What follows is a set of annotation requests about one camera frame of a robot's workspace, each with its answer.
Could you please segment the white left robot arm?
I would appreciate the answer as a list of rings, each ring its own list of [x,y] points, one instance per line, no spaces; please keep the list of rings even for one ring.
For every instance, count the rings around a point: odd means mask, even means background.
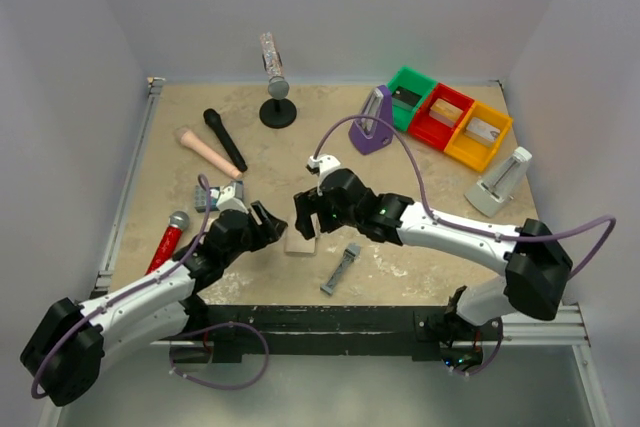
[[[242,254],[276,243],[287,224],[255,201],[222,211],[175,258],[130,285],[81,303],[53,303],[20,355],[32,375],[31,395],[65,406],[98,379],[106,359],[136,338],[201,336],[206,312],[187,304],[223,277]]]

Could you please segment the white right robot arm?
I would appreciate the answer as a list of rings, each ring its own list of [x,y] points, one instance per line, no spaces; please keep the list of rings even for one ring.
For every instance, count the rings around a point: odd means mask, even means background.
[[[454,294],[445,325],[455,338],[467,339],[514,312],[540,321],[557,315],[573,262],[538,220],[491,226],[443,212],[429,215],[410,197],[375,193],[346,168],[293,200],[295,226],[306,239],[352,227],[374,242],[434,249],[493,271],[495,278]]]

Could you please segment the beige card holder wallet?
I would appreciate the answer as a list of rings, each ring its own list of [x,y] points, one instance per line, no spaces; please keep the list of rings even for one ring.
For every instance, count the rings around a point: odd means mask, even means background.
[[[316,254],[317,237],[305,239],[295,227],[296,215],[292,213],[288,219],[288,227],[284,235],[284,253],[290,256],[314,256]]]

